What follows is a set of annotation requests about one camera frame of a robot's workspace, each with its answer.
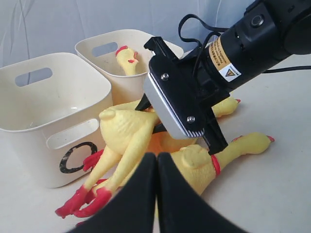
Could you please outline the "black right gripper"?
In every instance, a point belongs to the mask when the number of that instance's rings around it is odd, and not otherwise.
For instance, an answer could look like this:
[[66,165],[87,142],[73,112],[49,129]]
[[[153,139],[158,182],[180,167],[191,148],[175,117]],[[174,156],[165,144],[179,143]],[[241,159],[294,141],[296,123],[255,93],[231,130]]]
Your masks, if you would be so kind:
[[[195,97],[195,102],[203,111],[205,116],[205,127],[203,139],[208,147],[209,155],[223,151],[228,143],[221,131],[212,106],[228,97],[228,93],[221,93],[218,88],[213,86],[212,91],[205,91],[191,75],[190,61],[180,60],[173,51],[167,46],[165,41],[159,36],[152,36],[144,45],[144,48],[151,51],[148,68],[149,72],[159,74],[160,72],[173,73],[177,80],[186,84]],[[151,107],[146,94],[135,107],[136,111],[145,111]],[[166,132],[165,126],[160,122],[154,126],[153,133]]]

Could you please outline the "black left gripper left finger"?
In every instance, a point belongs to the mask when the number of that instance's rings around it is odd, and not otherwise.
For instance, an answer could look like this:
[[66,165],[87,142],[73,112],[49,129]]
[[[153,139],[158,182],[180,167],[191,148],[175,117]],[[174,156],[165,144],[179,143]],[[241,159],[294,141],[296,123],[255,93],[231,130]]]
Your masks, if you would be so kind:
[[156,201],[156,156],[146,153],[119,193],[70,233],[151,233]]

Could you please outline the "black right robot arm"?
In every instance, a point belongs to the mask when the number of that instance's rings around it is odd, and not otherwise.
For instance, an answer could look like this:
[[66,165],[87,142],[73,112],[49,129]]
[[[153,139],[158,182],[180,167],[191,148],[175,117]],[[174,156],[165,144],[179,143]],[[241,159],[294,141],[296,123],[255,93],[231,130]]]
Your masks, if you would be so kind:
[[143,97],[136,107],[153,107],[160,125],[174,139],[202,137],[209,153],[227,147],[212,107],[231,91],[291,55],[311,52],[311,3],[308,0],[257,0],[230,28],[206,26],[204,42],[179,59],[164,40],[150,38],[153,53]]

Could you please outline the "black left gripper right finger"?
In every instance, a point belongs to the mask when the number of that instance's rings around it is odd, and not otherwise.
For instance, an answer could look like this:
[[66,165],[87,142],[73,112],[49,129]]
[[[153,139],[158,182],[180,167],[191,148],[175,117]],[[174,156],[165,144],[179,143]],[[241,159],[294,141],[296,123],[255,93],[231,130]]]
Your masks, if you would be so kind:
[[157,205],[161,233],[245,233],[209,206],[182,176],[171,155],[157,157]]

